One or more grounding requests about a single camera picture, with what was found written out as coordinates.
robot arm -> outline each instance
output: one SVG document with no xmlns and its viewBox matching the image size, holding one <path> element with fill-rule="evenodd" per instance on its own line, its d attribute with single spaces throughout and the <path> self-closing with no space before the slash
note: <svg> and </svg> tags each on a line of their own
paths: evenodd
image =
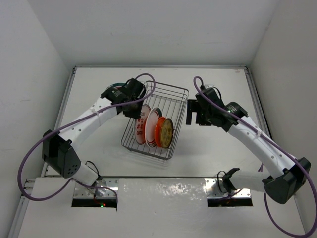
<svg viewBox="0 0 317 238">
<path fill-rule="evenodd" d="M 212 106 L 199 93 L 196 100 L 188 100 L 187 121 L 191 124 L 192 112 L 196 112 L 196 124 L 221 127 L 224 131 L 240 140 L 267 168 L 268 173 L 246 172 L 233 168 L 222 177 L 224 191 L 231 192 L 240 188 L 261 191 L 268 194 L 274 201 L 284 204 L 306 181 L 306 177 L 293 161 L 282 151 L 278 150 L 260 137 L 267 135 L 260 130 L 248 113 L 237 103 L 225 105 L 218 89 L 212 86 L 202 86 L 202 93 L 219 107 L 243 119 L 257 129 L 250 130 L 246 125 Z M 308 172 L 311 164 L 306 158 L 298 161 Z"/>
<path fill-rule="evenodd" d="M 110 108 L 110 106 L 135 101 L 143 98 L 145 93 L 145 85 L 133 78 L 122 84 L 120 88 L 114 85 L 108 87 L 96 102 L 76 120 L 91 114 L 95 114 L 95 117 L 61 130 L 59 134 L 49 137 L 43 142 L 42 157 L 44 161 L 64 178 L 73 178 L 88 186 L 93 185 L 99 179 L 99 175 L 82 163 L 76 152 L 92 133 L 119 113 L 123 112 L 126 117 L 138 119 L 142 101 L 123 107 Z"/>
</svg>

metal dish rack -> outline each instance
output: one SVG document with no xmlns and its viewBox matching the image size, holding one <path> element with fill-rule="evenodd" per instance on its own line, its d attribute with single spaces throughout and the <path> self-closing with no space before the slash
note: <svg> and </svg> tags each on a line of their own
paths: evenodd
<svg viewBox="0 0 317 238">
<path fill-rule="evenodd" d="M 153 89 L 153 82 L 148 81 L 147 83 L 149 85 L 148 94 Z M 159 159 L 169 160 L 172 158 L 182 126 L 188 95 L 189 91 L 186 88 L 156 82 L 153 94 L 143 103 L 149 105 L 151 109 L 154 107 L 160 108 L 163 117 L 172 119 L 174 124 L 174 136 L 169 148 L 164 149 L 157 146 L 150 148 L 146 143 L 139 145 L 134 138 L 134 119 L 129 120 L 121 140 L 121 145 L 130 151 Z"/>
</svg>

red plate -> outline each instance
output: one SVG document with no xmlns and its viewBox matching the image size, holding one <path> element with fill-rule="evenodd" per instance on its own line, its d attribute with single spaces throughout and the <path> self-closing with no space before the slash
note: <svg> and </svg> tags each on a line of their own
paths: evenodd
<svg viewBox="0 0 317 238">
<path fill-rule="evenodd" d="M 165 117 L 161 117 L 160 119 L 158 119 L 157 124 L 155 125 L 154 141 L 158 147 L 162 147 L 162 144 L 160 142 L 160 131 L 162 129 L 162 125 L 163 125 L 165 120 L 166 120 Z"/>
</svg>

purple cable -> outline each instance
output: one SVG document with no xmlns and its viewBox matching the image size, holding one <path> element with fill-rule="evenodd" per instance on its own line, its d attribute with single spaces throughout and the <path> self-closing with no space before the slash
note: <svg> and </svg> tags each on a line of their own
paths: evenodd
<svg viewBox="0 0 317 238">
<path fill-rule="evenodd" d="M 213 101 L 211 101 L 209 98 L 207 98 L 199 89 L 199 87 L 197 86 L 196 83 L 196 79 L 199 79 L 201 81 L 202 84 L 204 84 L 203 79 L 199 76 L 194 77 L 194 86 L 197 90 L 197 92 L 207 101 L 209 102 L 213 107 L 217 108 L 218 110 L 220 110 L 223 113 L 227 113 L 230 116 L 232 116 L 233 118 L 235 118 L 236 120 L 242 122 L 244 125 L 246 125 L 249 129 L 251 129 L 252 131 L 254 131 L 255 133 L 258 132 L 258 130 L 256 128 L 254 128 L 253 126 L 251 126 L 250 124 L 248 124 L 246 121 L 242 120 L 241 118 L 237 117 L 235 114 L 232 114 L 228 111 L 226 111 L 225 109 L 219 107 L 217 104 L 215 104 Z M 274 146 L 276 149 L 282 151 L 285 155 L 287 155 L 288 158 L 290 158 L 303 172 L 303 174 L 305 175 L 305 177 L 307 178 L 307 181 L 310 185 L 310 187 L 312 188 L 312 192 L 313 192 L 313 196 L 314 196 L 314 200 L 315 200 L 315 206 L 316 206 L 316 215 L 315 215 L 315 220 L 314 220 L 314 224 L 312 226 L 312 228 L 304 235 L 296 235 L 296 234 L 292 234 L 287 232 L 286 230 L 284 230 L 283 228 L 281 228 L 273 219 L 271 212 L 269 211 L 268 208 L 268 204 L 267 204 L 267 199 L 266 199 L 266 194 L 264 194 L 264 203 L 265 203 L 265 208 L 266 211 L 268 213 L 269 218 L 271 219 L 271 221 L 273 222 L 273 224 L 283 233 L 291 236 L 291 237 L 296 237 L 296 238 L 307 238 L 309 236 L 311 236 L 316 228 L 317 228 L 317 191 L 316 188 L 314 186 L 313 180 L 312 178 L 309 176 L 308 172 L 304 169 L 304 167 L 297 161 L 297 159 L 293 158 L 286 150 L 284 150 L 283 148 L 281 148 L 279 145 L 277 145 L 275 142 L 271 141 L 270 139 L 268 139 L 267 137 L 263 136 L 262 134 L 260 135 L 260 137 L 265 140 L 267 143 L 271 144 L 272 146 Z"/>
<path fill-rule="evenodd" d="M 152 81 L 153 81 L 153 86 L 152 86 L 152 90 L 146 95 L 144 96 L 143 98 L 140 98 L 138 100 L 135 100 L 135 101 L 132 101 L 132 102 L 127 102 L 127 103 L 119 103 L 119 104 L 114 104 L 114 105 L 111 105 L 111 106 L 108 106 L 108 107 L 104 107 L 104 108 L 101 108 L 100 110 L 97 111 L 97 113 L 102 113 L 104 110 L 107 110 L 109 108 L 113 108 L 113 107 L 121 107 L 121 106 L 126 106 L 126 105 L 129 105 L 129 104 L 133 104 L 133 103 L 138 103 L 138 102 L 141 102 L 141 101 L 144 101 L 145 99 L 147 99 L 149 96 L 151 96 L 155 90 L 155 86 L 156 86 L 156 82 L 155 82 L 155 79 L 153 78 L 153 76 L 149 73 L 142 73 L 140 75 L 138 75 L 135 79 L 138 79 L 139 77 L 141 76 L 149 76 Z M 23 170 L 23 167 L 27 161 L 27 159 L 29 158 L 30 154 L 36 149 L 36 147 L 38 147 L 43 141 L 45 141 L 46 139 L 50 138 L 51 136 L 57 134 L 58 132 L 60 132 L 61 130 L 65 129 L 65 128 L 68 128 L 72 125 L 75 125 L 79 122 L 82 122 L 84 120 L 87 120 L 89 118 L 92 118 L 94 117 L 95 115 L 97 115 L 97 113 L 92 113 L 84 118 L 80 118 L 76 121 L 73 121 L 67 125 L 64 125 L 52 132 L 50 132 L 49 134 L 45 135 L 43 138 L 41 138 L 38 142 L 35 143 L 35 145 L 32 146 L 32 148 L 28 151 L 28 153 L 26 153 L 26 155 L 24 156 L 21 164 L 20 164 L 20 167 L 19 167 L 19 170 L 18 170 L 18 176 L 17 176 L 17 180 L 18 180 L 18 186 L 19 186 L 19 189 L 22 193 L 23 196 L 25 196 L 26 198 L 32 200 L 32 201 L 45 201 L 45 200 L 48 200 L 54 196 L 56 196 L 57 194 L 59 194 L 60 192 L 63 191 L 64 188 L 66 188 L 66 186 L 73 180 L 72 178 L 70 178 L 65 184 L 63 187 L 61 187 L 57 192 L 53 193 L 52 195 L 50 196 L 47 196 L 47 197 L 43 197 L 43 198 L 36 198 L 36 197 L 32 197 L 31 195 L 29 195 L 25 190 L 24 190 L 24 187 L 23 187 L 23 184 L 22 184 L 22 170 Z M 92 188 L 92 189 L 98 189 L 98 188 L 101 188 L 101 187 L 91 187 L 91 186 L 88 186 L 89 188 Z M 108 190 L 111 190 L 112 192 L 114 192 L 115 196 L 116 196 L 116 199 L 118 201 L 118 198 L 117 198 L 117 194 L 115 191 L 113 191 L 112 189 L 109 189 L 109 188 L 106 188 Z"/>
<path fill-rule="evenodd" d="M 263 171 L 263 163 L 261 164 L 261 166 L 259 167 L 259 169 L 258 169 L 258 172 L 262 172 Z"/>
<path fill-rule="evenodd" d="M 229 194 L 228 196 L 226 197 L 222 197 L 222 198 L 219 198 L 219 199 L 216 199 L 216 202 L 221 202 L 221 201 L 224 201 L 224 200 L 227 200 L 231 197 L 233 197 L 234 195 L 237 195 L 239 192 L 241 192 L 242 189 L 238 190 L 237 192 L 233 193 L 233 194 Z"/>
</svg>

